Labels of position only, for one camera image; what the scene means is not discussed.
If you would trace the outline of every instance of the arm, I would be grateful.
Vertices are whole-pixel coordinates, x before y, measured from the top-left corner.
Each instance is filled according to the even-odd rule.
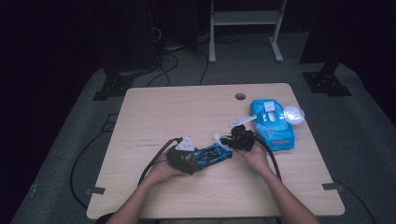
[[[255,143],[251,151],[236,150],[242,158],[255,170],[268,185],[273,194],[280,215],[286,223],[320,223],[312,212],[305,207],[277,178],[271,170],[265,154],[265,148]]]
[[[166,151],[158,159],[142,183],[134,190],[129,199],[117,210],[106,224],[128,223],[135,224],[140,218],[145,202],[151,190],[163,181],[182,172],[172,168],[166,160]]]

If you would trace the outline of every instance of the black speaker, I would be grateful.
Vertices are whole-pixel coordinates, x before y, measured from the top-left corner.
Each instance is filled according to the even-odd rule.
[[[210,0],[157,0],[155,6],[164,39],[168,42],[175,40],[195,48],[199,36],[208,34]]]
[[[127,63],[136,69],[158,64],[149,1],[90,0],[89,5],[105,60]]]

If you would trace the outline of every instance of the blue toy car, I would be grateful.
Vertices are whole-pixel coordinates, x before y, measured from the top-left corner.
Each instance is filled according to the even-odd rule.
[[[250,113],[257,116],[254,120],[256,131],[271,150],[294,148],[293,129],[280,103],[274,99],[253,100]]]
[[[196,149],[191,154],[191,161],[196,165],[197,170],[202,170],[218,162],[230,159],[232,156],[233,153],[231,151],[215,143],[203,149]]]

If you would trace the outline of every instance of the white tag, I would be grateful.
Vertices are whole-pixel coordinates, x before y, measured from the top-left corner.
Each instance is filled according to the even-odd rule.
[[[183,138],[183,141],[181,141],[175,149],[181,150],[181,151],[194,151],[195,146],[192,143],[191,137],[187,135],[187,137]]]
[[[257,118],[256,115],[253,115],[251,117],[238,117],[238,118],[236,118],[236,120],[234,122],[230,123],[228,125],[228,127],[233,128],[233,127],[239,126],[241,124],[247,123],[251,120],[254,120],[256,118]]]
[[[221,146],[222,148],[226,149],[227,151],[231,151],[231,148],[230,148],[229,146],[223,145],[223,144],[221,143],[220,138],[223,137],[223,136],[224,136],[223,134],[215,133],[215,137],[214,137],[214,138],[215,138],[215,142],[216,142],[217,144],[219,144],[219,146]]]
[[[264,110],[265,112],[273,112],[275,111],[275,104],[274,101],[270,101],[270,102],[265,102],[264,103]]]

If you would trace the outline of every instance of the person's right hand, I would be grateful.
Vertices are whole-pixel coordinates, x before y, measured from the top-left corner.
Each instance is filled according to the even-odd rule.
[[[244,158],[247,164],[256,172],[272,172],[268,164],[265,148],[257,141],[250,151],[235,150],[235,152]]]

